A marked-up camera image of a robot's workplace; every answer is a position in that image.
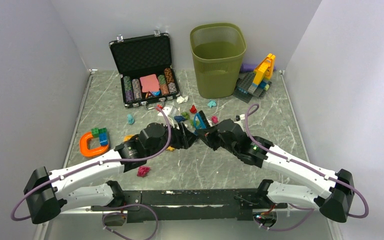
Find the pink playing card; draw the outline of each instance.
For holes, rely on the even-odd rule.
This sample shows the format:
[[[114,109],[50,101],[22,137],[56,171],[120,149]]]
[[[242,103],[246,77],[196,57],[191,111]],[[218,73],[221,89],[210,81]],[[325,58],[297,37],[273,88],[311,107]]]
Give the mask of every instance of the pink playing card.
[[[142,93],[158,92],[160,90],[160,83],[158,82],[157,75],[152,74],[143,76],[139,79],[140,84],[142,85]]]

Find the robotic arm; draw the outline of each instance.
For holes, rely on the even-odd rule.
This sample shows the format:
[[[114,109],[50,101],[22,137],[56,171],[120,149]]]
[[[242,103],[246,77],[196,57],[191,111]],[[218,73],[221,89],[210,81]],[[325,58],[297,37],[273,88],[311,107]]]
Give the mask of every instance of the robotic arm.
[[[204,122],[206,128],[197,129],[195,134],[182,123],[177,127],[150,123],[139,134],[99,157],[49,172],[45,167],[36,169],[24,189],[26,196],[29,193],[26,202],[32,222],[44,223],[55,218],[60,212],[79,207],[123,206],[126,203],[125,196],[118,182],[108,181],[100,186],[85,185],[96,179],[122,174],[146,164],[146,160],[133,160],[147,159],[163,151],[169,139],[169,132],[169,146],[173,148],[188,149],[199,138],[214,151],[221,147],[247,165],[277,171],[303,184],[288,185],[264,179],[250,199],[253,203],[257,202],[261,206],[291,203],[304,208],[319,209],[325,217],[333,221],[346,222],[354,192],[329,178],[353,186],[351,173],[344,169],[336,173],[317,167],[288,154],[267,139],[251,136],[269,150],[266,151],[257,146],[241,126],[231,119],[223,120],[215,126],[210,126],[206,120]],[[317,169],[323,176],[303,165]]]

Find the green laundry basket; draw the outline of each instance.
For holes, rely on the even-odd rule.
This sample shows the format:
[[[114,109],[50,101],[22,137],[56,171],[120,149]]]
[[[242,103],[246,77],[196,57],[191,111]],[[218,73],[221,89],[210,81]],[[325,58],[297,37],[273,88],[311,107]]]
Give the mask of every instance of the green laundry basket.
[[[232,95],[247,50],[241,29],[231,23],[197,26],[190,46],[199,94],[206,99]]]

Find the stack of poker chips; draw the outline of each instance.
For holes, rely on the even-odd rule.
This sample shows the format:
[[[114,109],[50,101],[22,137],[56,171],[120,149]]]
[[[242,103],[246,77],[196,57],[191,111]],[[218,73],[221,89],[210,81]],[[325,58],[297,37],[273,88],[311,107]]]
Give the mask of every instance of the stack of poker chips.
[[[131,81],[131,85],[133,86],[134,100],[142,100],[141,84],[139,83],[139,79],[133,79]]]
[[[132,89],[132,81],[130,80],[129,76],[123,77],[124,80],[124,93],[126,97],[126,102],[131,103],[133,102],[133,89]]]
[[[175,79],[173,78],[172,70],[170,68],[164,69],[165,79],[167,79],[168,90],[170,94],[177,94],[178,90],[176,88]]]
[[[161,94],[163,96],[169,95],[169,87],[167,86],[166,78],[164,75],[159,75],[158,76],[158,82],[159,82],[159,88],[161,89]]]

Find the gray marble tabletop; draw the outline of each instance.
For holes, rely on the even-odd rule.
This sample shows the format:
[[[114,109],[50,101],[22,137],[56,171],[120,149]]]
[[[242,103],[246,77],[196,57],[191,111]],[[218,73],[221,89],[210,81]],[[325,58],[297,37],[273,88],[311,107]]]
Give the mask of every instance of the gray marble tabletop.
[[[194,104],[208,118],[217,116],[222,121],[234,119],[236,115],[244,114],[250,104],[259,103],[260,109],[249,117],[252,134],[266,138],[306,160],[299,130],[279,73],[273,74],[272,85],[264,97],[254,97],[249,104],[234,96],[219,98],[215,99],[217,106],[213,108],[207,106],[208,99],[199,95],[193,70],[176,70],[175,74],[182,96],[189,96],[189,100],[181,104],[175,100],[168,101],[167,105],[174,105],[185,112]],[[127,114],[133,115],[133,125],[127,123]],[[89,160],[80,153],[78,143],[80,137],[92,128],[107,128],[111,147],[115,147],[123,142],[126,135],[138,134],[152,122],[159,122],[157,111],[145,110],[143,107],[124,107],[120,75],[117,71],[98,71],[90,83],[67,166]],[[97,139],[90,143],[91,148],[98,145]],[[148,160],[146,166],[151,168],[146,177],[138,177],[137,171],[131,170],[97,180],[91,185],[117,180],[124,190],[191,190],[256,188],[263,179],[297,184],[275,171],[246,165],[222,148],[213,151],[200,141],[187,150],[164,151],[160,156]]]

